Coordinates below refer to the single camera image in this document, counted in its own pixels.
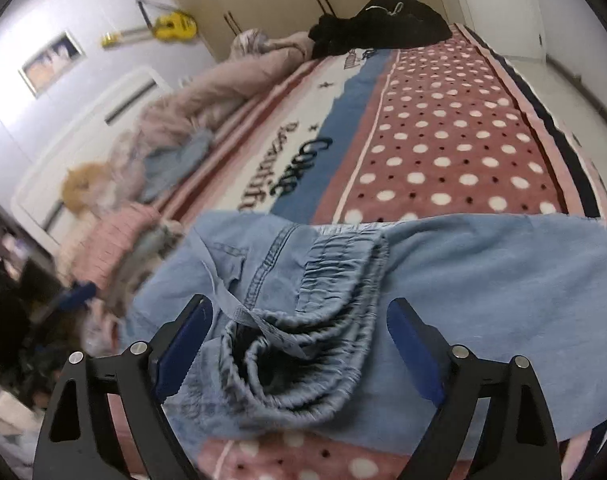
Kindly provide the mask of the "light blue denim pants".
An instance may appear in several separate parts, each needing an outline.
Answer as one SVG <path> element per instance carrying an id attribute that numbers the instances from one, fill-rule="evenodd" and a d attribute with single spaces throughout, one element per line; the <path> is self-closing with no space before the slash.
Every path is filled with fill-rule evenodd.
<path id="1" fill-rule="evenodd" d="M 302 226 L 211 211 L 138 291 L 121 344 L 150 339 L 196 295 L 212 302 L 213 323 L 164 407 L 192 452 L 275 430 L 413 451 L 433 406 L 388 333 L 397 298 L 480 358 L 528 358 L 559 438 L 607 419 L 607 225 L 597 220 Z"/>

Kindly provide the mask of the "black clothing pile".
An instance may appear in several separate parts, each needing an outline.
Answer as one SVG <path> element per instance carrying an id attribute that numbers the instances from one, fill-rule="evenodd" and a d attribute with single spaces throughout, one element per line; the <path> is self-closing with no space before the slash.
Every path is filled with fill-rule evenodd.
<path id="1" fill-rule="evenodd" d="M 369 0 L 353 18 L 323 14 L 309 30 L 312 58 L 352 49 L 412 49 L 449 40 L 450 25 L 418 0 Z"/>

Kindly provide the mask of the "white bed headboard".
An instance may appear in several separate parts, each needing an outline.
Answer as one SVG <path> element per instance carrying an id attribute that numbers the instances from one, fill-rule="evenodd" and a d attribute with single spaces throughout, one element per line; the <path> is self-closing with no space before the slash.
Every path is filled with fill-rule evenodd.
<path id="1" fill-rule="evenodd" d="M 10 211 L 49 255 L 76 225 L 60 190 L 70 169 L 105 162 L 120 134 L 133 128 L 138 113 L 172 87 L 152 68 L 126 74 L 58 133 L 21 180 Z"/>

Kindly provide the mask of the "orange plush toy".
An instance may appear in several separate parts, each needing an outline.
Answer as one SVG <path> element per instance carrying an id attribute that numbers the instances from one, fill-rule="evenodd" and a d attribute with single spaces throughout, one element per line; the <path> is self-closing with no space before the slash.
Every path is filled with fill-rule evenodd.
<path id="1" fill-rule="evenodd" d="M 60 198 L 76 217 L 86 212 L 107 214 L 116 203 L 112 172 L 107 162 L 87 162 L 69 169 L 61 185 Z"/>

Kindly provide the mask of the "small blue garment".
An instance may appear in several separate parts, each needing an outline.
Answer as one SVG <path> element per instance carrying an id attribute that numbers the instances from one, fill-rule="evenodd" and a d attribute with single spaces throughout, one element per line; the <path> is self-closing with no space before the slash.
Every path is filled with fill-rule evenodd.
<path id="1" fill-rule="evenodd" d="M 144 158 L 145 182 L 137 200 L 150 204 L 197 169 L 208 156 L 214 134 L 197 129 L 184 144 L 157 148 Z"/>

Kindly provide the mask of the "pink crumpled duvet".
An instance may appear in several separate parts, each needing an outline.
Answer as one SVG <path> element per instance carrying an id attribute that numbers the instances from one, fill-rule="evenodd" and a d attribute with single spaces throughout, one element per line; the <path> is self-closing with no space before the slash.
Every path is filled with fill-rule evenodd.
<path id="1" fill-rule="evenodd" d="M 309 32 L 271 39 L 260 29 L 248 29 L 235 37 L 224 62 L 146 105 L 110 153 L 115 204 L 138 202 L 147 155 L 186 143 L 199 128 L 215 134 L 239 107 L 309 62 L 313 47 Z"/>

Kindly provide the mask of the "patterned pink bed blanket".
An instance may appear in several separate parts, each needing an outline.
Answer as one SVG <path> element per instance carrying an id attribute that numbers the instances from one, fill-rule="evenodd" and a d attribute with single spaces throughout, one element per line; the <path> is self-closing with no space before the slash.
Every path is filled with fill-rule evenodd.
<path id="1" fill-rule="evenodd" d="M 302 64 L 239 107 L 200 166 L 150 204 L 80 216 L 58 259 L 99 290 L 95 318 L 125 319 L 145 282 L 211 211 L 302 226 L 450 214 L 529 214 L 607 225 L 607 198 L 578 143 L 503 58 L 469 30 L 405 50 L 353 50 Z M 607 419 L 559 440 L 561 474 L 607 457 Z"/>

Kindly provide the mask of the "yellow toy guitar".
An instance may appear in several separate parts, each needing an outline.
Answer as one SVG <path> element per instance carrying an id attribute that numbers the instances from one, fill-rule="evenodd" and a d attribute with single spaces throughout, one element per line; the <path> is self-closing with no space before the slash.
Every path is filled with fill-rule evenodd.
<path id="1" fill-rule="evenodd" d="M 100 46 L 110 49 L 121 44 L 154 39 L 161 42 L 189 42 L 198 35 L 198 26 L 192 15 L 181 11 L 174 11 L 159 16 L 150 27 L 137 27 L 108 32 L 100 40 Z"/>

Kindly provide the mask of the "white room door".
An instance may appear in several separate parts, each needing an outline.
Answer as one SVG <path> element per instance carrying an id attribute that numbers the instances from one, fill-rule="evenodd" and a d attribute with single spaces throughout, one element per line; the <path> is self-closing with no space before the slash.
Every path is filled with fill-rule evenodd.
<path id="1" fill-rule="evenodd" d="M 538 0 L 442 0 L 449 20 L 462 23 L 495 51 L 541 62 L 545 33 Z"/>

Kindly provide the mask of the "framed wall photo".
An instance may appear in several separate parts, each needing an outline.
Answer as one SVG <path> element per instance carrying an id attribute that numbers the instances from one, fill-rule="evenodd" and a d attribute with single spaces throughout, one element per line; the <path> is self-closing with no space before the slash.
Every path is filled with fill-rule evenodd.
<path id="1" fill-rule="evenodd" d="M 62 32 L 29 58 L 19 73 L 37 98 L 83 58 L 84 52 L 73 36 Z"/>

